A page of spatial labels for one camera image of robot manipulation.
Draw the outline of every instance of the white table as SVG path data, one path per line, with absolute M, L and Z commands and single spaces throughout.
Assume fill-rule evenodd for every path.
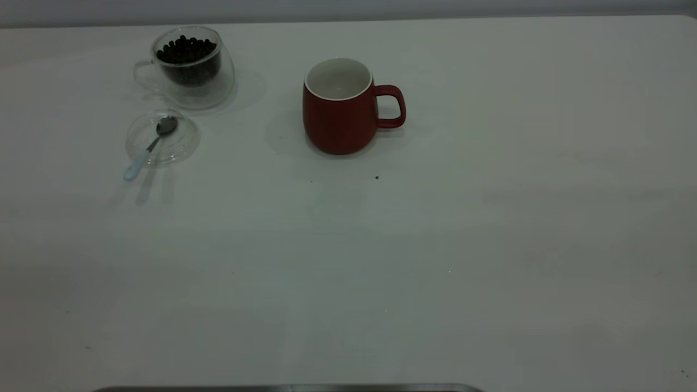
M 1 390 L 697 388 L 694 20 L 213 27 L 236 99 L 135 183 L 169 27 L 0 31 Z M 332 56 L 408 108 L 349 159 L 302 130 Z

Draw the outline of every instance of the spoon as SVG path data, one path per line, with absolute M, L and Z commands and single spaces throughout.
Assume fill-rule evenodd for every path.
M 142 169 L 145 162 L 148 161 L 148 157 L 150 156 L 150 153 L 153 152 L 155 145 L 160 141 L 160 139 L 175 130 L 177 124 L 179 124 L 179 121 L 177 121 L 176 117 L 167 116 L 160 119 L 160 122 L 158 122 L 158 126 L 155 129 L 158 132 L 158 138 L 153 140 L 153 142 L 150 143 L 150 146 L 133 160 L 131 166 L 129 166 L 123 173 L 123 179 L 126 181 L 133 181 L 138 177 L 140 169 Z

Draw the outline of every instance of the red mug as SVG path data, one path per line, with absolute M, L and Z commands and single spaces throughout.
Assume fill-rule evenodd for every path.
M 395 97 L 399 117 L 379 119 L 378 96 Z M 401 91 L 395 86 L 376 86 L 368 67 L 356 60 L 326 60 L 305 76 L 302 121 L 307 137 L 326 153 L 355 153 L 373 140 L 378 128 L 398 128 L 405 119 Z

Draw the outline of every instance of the light blue spoon handle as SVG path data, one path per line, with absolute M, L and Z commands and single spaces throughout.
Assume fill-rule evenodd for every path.
M 129 166 L 126 171 L 123 173 L 123 179 L 126 181 L 133 181 L 138 177 L 138 174 L 140 173 L 140 169 L 143 168 L 143 165 L 145 165 L 145 162 L 148 161 L 148 157 L 150 156 L 150 151 L 145 150 L 140 153 L 134 160 L 133 163 L 131 163 L 131 166 Z

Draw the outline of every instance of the mug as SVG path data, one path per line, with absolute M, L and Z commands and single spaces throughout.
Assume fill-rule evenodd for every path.
M 194 38 L 205 41 L 215 48 L 200 59 L 189 62 L 169 63 L 159 56 L 168 45 Z M 151 60 L 140 61 L 133 70 L 136 83 L 142 87 L 162 93 L 177 105 L 187 109 L 206 109 L 221 103 L 232 91 L 235 80 L 235 68 L 220 35 L 213 29 L 202 26 L 180 27 L 168 31 L 153 42 L 150 48 Z M 144 66 L 154 66 L 155 82 L 148 83 L 139 75 Z
M 378 96 L 395 97 L 399 117 L 379 119 Z M 302 121 L 307 137 L 326 153 L 355 153 L 373 140 L 378 128 L 398 128 L 405 119 L 401 91 L 395 86 L 376 86 L 373 74 L 359 61 L 326 60 L 305 76 Z

